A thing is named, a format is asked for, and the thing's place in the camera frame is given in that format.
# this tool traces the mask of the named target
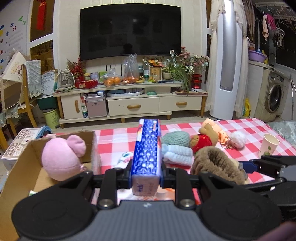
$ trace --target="metal screw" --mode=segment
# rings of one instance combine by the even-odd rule
[[[111,207],[113,205],[113,201],[111,199],[102,199],[101,201],[99,201],[99,205],[101,207]]]
[[[191,199],[186,198],[186,199],[182,199],[180,201],[180,204],[183,207],[192,207],[195,204],[195,202],[193,200],[191,200]]]

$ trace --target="orange plush toy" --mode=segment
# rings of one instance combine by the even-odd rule
[[[202,126],[198,132],[200,134],[194,135],[189,143],[193,153],[206,146],[215,146],[218,142],[218,134],[214,131],[210,124]]]
[[[206,124],[210,124],[213,130],[218,134],[218,141],[221,143],[221,145],[224,145],[228,141],[228,135],[226,134],[226,132],[223,131],[222,128],[213,120],[209,118],[205,119],[205,121],[202,123],[202,127],[205,127]]]

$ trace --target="beige towel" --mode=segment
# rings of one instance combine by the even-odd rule
[[[268,28],[267,28],[267,24],[266,24],[266,19],[267,19],[267,15],[264,15],[263,16],[263,30],[262,30],[262,34],[264,36],[265,41],[267,40],[267,37],[269,36]]]

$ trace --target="paper cup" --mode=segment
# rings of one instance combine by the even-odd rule
[[[264,134],[258,156],[270,156],[279,145],[279,140],[272,134]]]

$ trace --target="white curtain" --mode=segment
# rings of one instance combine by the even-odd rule
[[[214,108],[215,102],[215,83],[216,83],[216,64],[217,64],[217,25],[218,17],[225,12],[224,0],[212,0],[210,26],[212,30],[211,47],[210,47],[210,64],[207,76],[207,91],[208,97],[205,106],[205,111]]]
[[[234,110],[236,117],[242,117],[244,101],[247,93],[247,80],[248,80],[248,69],[249,69],[249,39],[247,38],[247,19],[244,11],[244,5],[242,0],[234,0],[234,11],[236,13],[236,20],[243,33],[242,43],[242,63],[239,77],[239,86],[237,89],[237,98],[235,101]]]
[[[247,19],[244,11],[242,0],[234,0],[234,11],[236,12],[236,21],[242,28],[243,44],[242,44],[242,63],[239,78],[239,86],[237,91],[237,98],[234,110],[237,117],[242,116],[242,110],[245,100],[245,90],[247,87],[248,75],[248,46],[249,40],[247,38]],[[210,15],[210,29],[212,29],[211,47],[210,47],[210,64],[209,73],[207,77],[207,91],[208,98],[205,110],[209,111],[214,108],[215,100],[215,84],[216,84],[216,64],[217,64],[217,23],[220,14],[225,12],[224,0],[212,0],[211,15]]]

